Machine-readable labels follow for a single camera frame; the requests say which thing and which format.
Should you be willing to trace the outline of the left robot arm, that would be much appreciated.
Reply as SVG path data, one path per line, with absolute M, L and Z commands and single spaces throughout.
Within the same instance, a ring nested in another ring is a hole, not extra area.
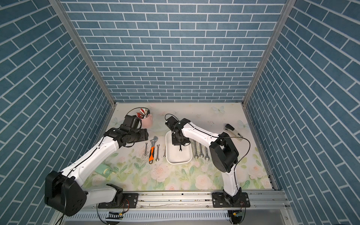
M 126 115 L 119 128 L 106 131 L 103 138 L 77 161 L 46 176 L 45 204 L 69 217 L 94 204 L 121 207 L 124 202 L 122 188 L 108 184 L 106 188 L 87 191 L 83 184 L 108 156 L 127 144 L 147 141 L 148 136 L 139 118 Z

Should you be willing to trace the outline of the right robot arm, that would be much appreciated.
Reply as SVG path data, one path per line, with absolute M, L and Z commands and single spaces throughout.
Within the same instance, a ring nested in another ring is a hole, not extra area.
M 196 126 L 188 119 L 178 120 L 173 115 L 166 119 L 165 124 L 171 131 L 172 145 L 187 145 L 192 139 L 207 147 L 214 166 L 222 173 L 224 192 L 230 197 L 238 194 L 239 188 L 236 185 L 234 170 L 239 152 L 227 133 L 212 133 Z

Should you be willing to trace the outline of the orange handled adjustable wrench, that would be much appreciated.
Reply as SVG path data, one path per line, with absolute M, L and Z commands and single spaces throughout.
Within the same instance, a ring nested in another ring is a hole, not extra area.
M 154 138 L 152 140 L 150 140 L 151 142 L 151 150 L 150 150 L 150 155 L 149 155 L 149 164 L 151 165 L 153 163 L 154 160 L 154 151 L 155 151 L 155 143 L 157 142 L 158 137 L 154 136 Z

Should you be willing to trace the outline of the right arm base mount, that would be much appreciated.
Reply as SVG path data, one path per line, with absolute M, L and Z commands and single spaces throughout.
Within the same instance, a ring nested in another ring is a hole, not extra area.
M 225 191 L 213 192 L 212 204 L 214 208 L 249 208 L 250 201 L 246 192 L 238 191 L 235 196 L 230 196 Z

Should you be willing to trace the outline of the white storage box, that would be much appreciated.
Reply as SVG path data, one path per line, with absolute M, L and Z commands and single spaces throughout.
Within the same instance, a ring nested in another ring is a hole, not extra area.
M 182 151 L 179 151 L 179 146 L 172 145 L 171 131 L 166 133 L 166 159 L 172 165 L 189 163 L 193 158 L 191 145 L 181 146 Z

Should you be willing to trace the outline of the small silver wrench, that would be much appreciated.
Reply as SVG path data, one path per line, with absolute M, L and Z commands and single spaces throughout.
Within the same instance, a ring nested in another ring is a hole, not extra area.
M 160 160 L 160 158 L 159 158 L 159 147 L 160 147 L 160 144 L 157 145 L 157 155 L 156 155 L 156 161 L 157 162 Z

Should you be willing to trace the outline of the large silver open-end wrench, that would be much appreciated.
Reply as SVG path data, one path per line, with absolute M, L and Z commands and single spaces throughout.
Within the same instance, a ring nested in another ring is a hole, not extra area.
M 205 147 L 205 157 L 204 157 L 205 160 L 209 161 L 210 160 L 210 157 L 209 157 L 209 153 L 208 153 L 208 148 Z

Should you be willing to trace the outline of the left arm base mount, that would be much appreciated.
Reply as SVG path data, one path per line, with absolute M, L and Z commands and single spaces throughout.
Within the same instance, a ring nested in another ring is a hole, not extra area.
M 111 202 L 99 203 L 99 209 L 134 209 L 138 202 L 138 193 L 121 193 L 115 196 Z

